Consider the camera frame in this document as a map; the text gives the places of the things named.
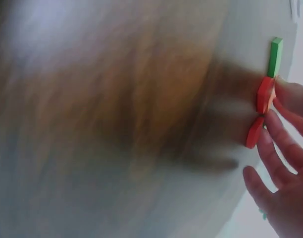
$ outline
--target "hand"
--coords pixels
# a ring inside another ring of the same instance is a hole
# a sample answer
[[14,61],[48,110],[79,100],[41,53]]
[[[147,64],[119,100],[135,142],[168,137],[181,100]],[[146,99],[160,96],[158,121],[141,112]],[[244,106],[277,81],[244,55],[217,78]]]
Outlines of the hand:
[[[276,82],[275,88],[274,106],[303,136],[303,86]],[[270,192],[252,167],[244,168],[245,184],[279,237],[303,238],[303,148],[284,129],[274,111],[265,116],[265,123],[268,131],[262,131],[257,147],[278,191]],[[273,141],[297,175],[282,163]]]

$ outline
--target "finger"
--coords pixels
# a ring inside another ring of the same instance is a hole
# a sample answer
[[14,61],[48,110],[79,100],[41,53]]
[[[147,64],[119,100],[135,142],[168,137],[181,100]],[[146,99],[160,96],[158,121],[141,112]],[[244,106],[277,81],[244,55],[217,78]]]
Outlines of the finger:
[[266,214],[269,213],[274,204],[273,193],[265,186],[253,167],[245,167],[243,176],[246,188],[253,197],[256,205]]
[[303,148],[284,129],[282,122],[273,110],[265,116],[265,123],[270,136],[288,161],[299,172],[303,168]]
[[263,129],[257,143],[258,153],[269,175],[278,189],[297,180],[279,158],[274,143],[267,130]]
[[285,109],[278,99],[274,99],[274,106],[284,119],[289,121],[303,137],[303,118]]
[[292,113],[303,117],[303,86],[285,82],[278,78],[275,82],[276,96],[280,103]]

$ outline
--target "wooden block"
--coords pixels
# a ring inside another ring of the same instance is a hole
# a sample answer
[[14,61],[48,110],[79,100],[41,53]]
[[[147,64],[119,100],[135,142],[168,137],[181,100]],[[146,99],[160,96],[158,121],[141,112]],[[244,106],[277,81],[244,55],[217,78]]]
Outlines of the wooden block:
[[280,68],[281,57],[282,57],[282,49],[283,49],[283,39],[276,37],[271,42],[271,50],[270,50],[270,59],[268,66],[268,77],[274,78],[277,76]]
[[246,139],[246,147],[253,149],[257,144],[261,130],[264,126],[264,117],[258,117],[251,126]]
[[257,112],[265,114],[268,112],[273,99],[275,98],[275,80],[264,77],[257,92]]

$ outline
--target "red block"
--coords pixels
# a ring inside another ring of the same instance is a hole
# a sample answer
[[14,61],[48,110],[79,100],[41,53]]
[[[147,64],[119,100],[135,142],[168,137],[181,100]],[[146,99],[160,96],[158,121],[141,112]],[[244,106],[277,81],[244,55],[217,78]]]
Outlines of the red block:
[[259,137],[260,137],[260,133],[261,130],[263,128],[264,125],[264,118],[263,117],[258,117],[253,125],[251,126],[249,133],[247,135],[247,139],[246,139],[246,147],[253,149],[255,147],[255,145],[257,144]]
[[268,112],[273,99],[275,98],[275,80],[264,77],[257,92],[257,112],[265,114]]

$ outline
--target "green block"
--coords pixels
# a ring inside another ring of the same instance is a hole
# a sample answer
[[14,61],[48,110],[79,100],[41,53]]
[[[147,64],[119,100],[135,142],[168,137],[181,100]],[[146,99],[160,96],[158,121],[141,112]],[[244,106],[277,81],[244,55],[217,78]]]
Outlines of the green block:
[[274,78],[279,72],[283,45],[284,40],[279,37],[276,37],[271,42],[270,59],[267,74],[268,77]]

